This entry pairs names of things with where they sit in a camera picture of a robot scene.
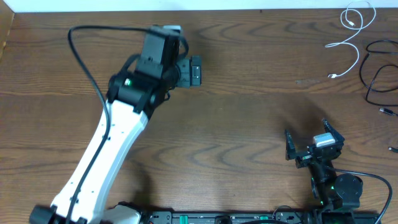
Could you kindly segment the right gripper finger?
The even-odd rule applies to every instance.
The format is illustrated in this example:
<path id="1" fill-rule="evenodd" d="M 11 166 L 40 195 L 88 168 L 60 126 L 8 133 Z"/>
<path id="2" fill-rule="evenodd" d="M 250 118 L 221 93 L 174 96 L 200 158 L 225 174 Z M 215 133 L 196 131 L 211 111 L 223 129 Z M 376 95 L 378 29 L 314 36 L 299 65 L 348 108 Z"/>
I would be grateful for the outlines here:
<path id="1" fill-rule="evenodd" d="M 336 142 L 344 142 L 345 141 L 344 137 L 335 128 L 332 127 L 332 125 L 327 121 L 327 119 L 322 119 L 322 123 L 323 123 L 325 131 L 327 133 L 330 133 Z"/>
<path id="2" fill-rule="evenodd" d="M 296 156 L 296 149 L 292 139 L 290 132 L 286 129 L 284 131 L 285 134 L 285 141 L 286 141 L 286 150 L 285 150 L 285 159 L 287 161 L 295 159 Z"/>

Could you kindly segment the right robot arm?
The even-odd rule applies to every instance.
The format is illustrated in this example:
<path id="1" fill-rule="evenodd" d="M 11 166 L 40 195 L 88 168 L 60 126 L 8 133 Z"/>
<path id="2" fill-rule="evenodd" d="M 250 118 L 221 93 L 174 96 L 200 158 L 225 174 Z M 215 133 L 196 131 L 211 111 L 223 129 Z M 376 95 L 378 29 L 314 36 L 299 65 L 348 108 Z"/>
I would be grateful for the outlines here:
<path id="1" fill-rule="evenodd" d="M 312 176 L 314 197 L 332 211 L 359 208 L 363 192 L 361 178 L 342 172 L 337 174 L 332 161 L 341 155 L 345 138 L 323 119 L 325 133 L 313 137 L 304 151 L 297 151 L 292 135 L 285 130 L 285 159 L 294 160 L 298 169 L 307 167 Z"/>

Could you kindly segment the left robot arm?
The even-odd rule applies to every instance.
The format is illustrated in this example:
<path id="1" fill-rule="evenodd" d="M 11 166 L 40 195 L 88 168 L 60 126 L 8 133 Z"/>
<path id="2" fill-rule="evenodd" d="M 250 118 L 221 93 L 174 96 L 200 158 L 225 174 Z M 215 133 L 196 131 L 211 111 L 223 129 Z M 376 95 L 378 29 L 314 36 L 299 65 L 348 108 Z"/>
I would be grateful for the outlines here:
<path id="1" fill-rule="evenodd" d="M 30 223 L 139 223 L 126 202 L 106 209 L 113 182 L 128 151 L 155 109 L 175 88 L 201 85 L 201 58 L 189 56 L 180 26 L 145 29 L 142 52 L 130 56 L 99 98 L 103 112 L 83 157 L 49 207 L 37 205 Z"/>

